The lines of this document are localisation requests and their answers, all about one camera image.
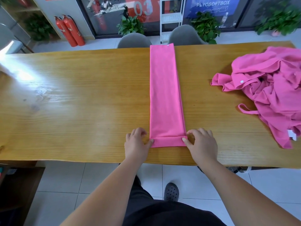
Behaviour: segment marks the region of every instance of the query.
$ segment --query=blue poster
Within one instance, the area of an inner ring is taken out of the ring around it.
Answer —
[[[186,0],[184,18],[196,18],[197,12],[213,16],[233,15],[239,0]]]

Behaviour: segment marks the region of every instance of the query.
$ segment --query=white rack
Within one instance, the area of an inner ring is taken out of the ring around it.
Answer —
[[[160,40],[161,43],[167,42],[171,32],[162,32],[163,24],[178,23],[178,26],[183,23],[183,12],[185,7],[185,0],[181,0],[181,9],[179,13],[162,13],[162,2],[171,0],[160,0]]]

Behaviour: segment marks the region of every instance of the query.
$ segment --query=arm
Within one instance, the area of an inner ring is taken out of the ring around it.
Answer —
[[[148,150],[142,138],[146,131],[137,128],[126,134],[126,159],[90,194],[61,226],[108,225],[123,223],[130,191],[139,167],[146,160]]]
[[[211,131],[200,128],[187,134],[194,135],[194,145],[185,138],[183,141],[216,188],[235,226],[301,225],[301,221],[217,161],[217,143]]]

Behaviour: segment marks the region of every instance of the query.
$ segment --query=hand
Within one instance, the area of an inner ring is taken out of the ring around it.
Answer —
[[[132,158],[141,164],[146,160],[148,150],[153,144],[153,140],[149,140],[147,144],[142,142],[146,134],[147,132],[143,128],[133,129],[131,134],[126,134],[126,142],[124,143],[126,159]]]
[[[187,134],[193,134],[195,137],[194,145],[189,140],[183,138],[185,145],[190,150],[193,160],[202,168],[208,161],[217,161],[217,143],[210,130],[203,128],[192,129]]]

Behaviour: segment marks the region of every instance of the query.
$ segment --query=chair backrest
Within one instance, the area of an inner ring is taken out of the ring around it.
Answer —
[[[149,38],[134,32],[123,36],[117,48],[149,48],[151,45]]]
[[[14,38],[13,32],[6,25],[0,23],[0,50],[5,48]]]
[[[179,45],[200,45],[206,44],[201,40],[198,33],[190,25],[176,27],[170,34],[168,44]]]

